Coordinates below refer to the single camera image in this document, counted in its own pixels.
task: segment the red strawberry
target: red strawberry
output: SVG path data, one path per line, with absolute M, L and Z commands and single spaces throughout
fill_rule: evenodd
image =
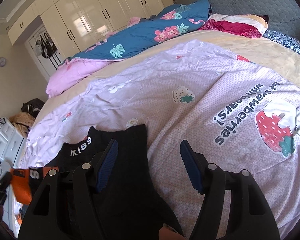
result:
M 237 60 L 242 60 L 246 62 L 251 62 L 250 60 L 246 59 L 245 57 L 242 57 L 241 55 L 237 55 Z
M 278 126 L 280 120 L 281 118 L 275 114 L 267 117 L 263 111 L 259 112 L 256 116 L 257 127 L 263 141 L 275 152 L 282 151 L 279 143 L 284 141 L 285 136 L 293 136 L 288 126 L 283 129 Z

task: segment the beige bed sheet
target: beige bed sheet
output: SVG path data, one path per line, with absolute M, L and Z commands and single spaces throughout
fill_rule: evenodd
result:
M 84 92 L 91 80 L 97 78 L 108 78 L 116 75 L 128 67 L 142 62 L 147 57 L 151 57 L 161 51 L 170 49 L 179 43 L 194 39 L 213 43 L 224 49 L 229 49 L 234 53 L 240 54 L 261 66 L 269 67 L 300 87 L 300 55 L 295 53 L 293 50 L 287 49 L 286 47 L 266 38 L 250 39 L 220 31 L 196 31 L 165 41 L 164 43 L 147 49 L 132 58 L 112 63 L 111 65 L 108 65 L 83 79 L 81 82 L 77 83 L 61 95 L 48 99 L 35 120 L 34 126 L 55 108 Z

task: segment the cream wardrobe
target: cream wardrobe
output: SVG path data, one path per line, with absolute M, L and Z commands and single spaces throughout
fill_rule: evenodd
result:
M 73 56 L 126 27 L 131 17 L 148 18 L 161 0 L 37 0 L 41 19 L 64 57 Z

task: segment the white dresser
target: white dresser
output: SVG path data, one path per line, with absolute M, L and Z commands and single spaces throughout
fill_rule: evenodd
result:
M 19 168 L 26 139 L 7 118 L 1 120 L 5 123 L 0 124 L 0 161 L 9 163 L 12 168 Z

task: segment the silver screw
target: silver screw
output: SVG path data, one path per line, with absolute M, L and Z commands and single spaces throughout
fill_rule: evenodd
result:
M 215 169 L 217 168 L 217 165 L 215 165 L 214 163 L 210 163 L 210 164 L 208 165 L 208 168 L 209 168 L 210 170 L 215 170 Z
M 247 170 L 242 170 L 241 173 L 242 173 L 243 176 L 249 176 L 250 175 L 250 172 L 247 171 Z
M 90 167 L 91 167 L 91 164 L 90 163 L 84 163 L 84 164 L 82 164 L 82 166 L 81 166 L 84 170 L 87 170 L 87 169 L 89 169 Z
M 56 171 L 55 169 L 50 170 L 50 171 L 48 172 L 48 174 L 49 174 L 50 176 L 53 176 L 53 175 L 55 175 L 56 173 L 57 173 L 57 171 Z

